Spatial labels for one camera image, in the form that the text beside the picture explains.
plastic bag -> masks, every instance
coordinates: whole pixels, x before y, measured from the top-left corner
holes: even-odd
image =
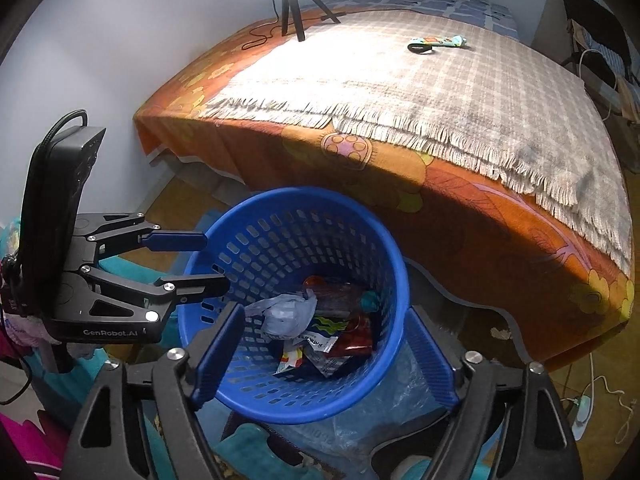
[[[424,425],[415,419],[439,408],[405,343],[384,379],[355,406],[319,422],[272,428],[297,446],[348,458],[364,471],[376,446],[420,430]]]
[[[244,308],[244,314],[264,314],[262,333],[271,339],[294,339],[305,331],[316,311],[316,295],[312,290],[306,293],[308,300],[297,294],[281,294],[256,301]]]

tripod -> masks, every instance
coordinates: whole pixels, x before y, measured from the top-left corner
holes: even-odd
[[[325,16],[321,18],[322,20],[330,18],[334,23],[340,23],[338,16],[343,16],[343,12],[336,15],[329,10],[329,7],[327,7],[322,0],[312,1],[324,10]],[[305,29],[302,26],[302,15],[300,15],[300,4],[298,3],[298,0],[282,0],[282,35],[286,36],[289,30],[289,9],[291,9],[293,25],[296,29],[298,41],[305,41]]]

red wrapper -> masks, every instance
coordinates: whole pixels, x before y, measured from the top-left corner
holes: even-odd
[[[369,356],[373,352],[371,321],[366,314],[359,314],[349,321],[345,330],[327,357],[346,357],[353,355]]]

checkered blanket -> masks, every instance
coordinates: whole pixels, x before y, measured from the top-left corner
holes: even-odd
[[[468,48],[410,53],[410,38]],[[510,38],[401,10],[350,14],[276,47],[228,83],[205,117],[354,133],[431,153],[533,194],[630,270],[631,218],[609,136],[582,82]]]

white plastic bag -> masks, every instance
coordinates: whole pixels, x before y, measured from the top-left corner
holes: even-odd
[[[264,314],[262,333],[271,339],[294,339],[302,334],[311,322],[318,299],[310,289],[306,291],[308,300],[298,294],[281,294],[268,300],[260,300],[247,305],[247,317]]]

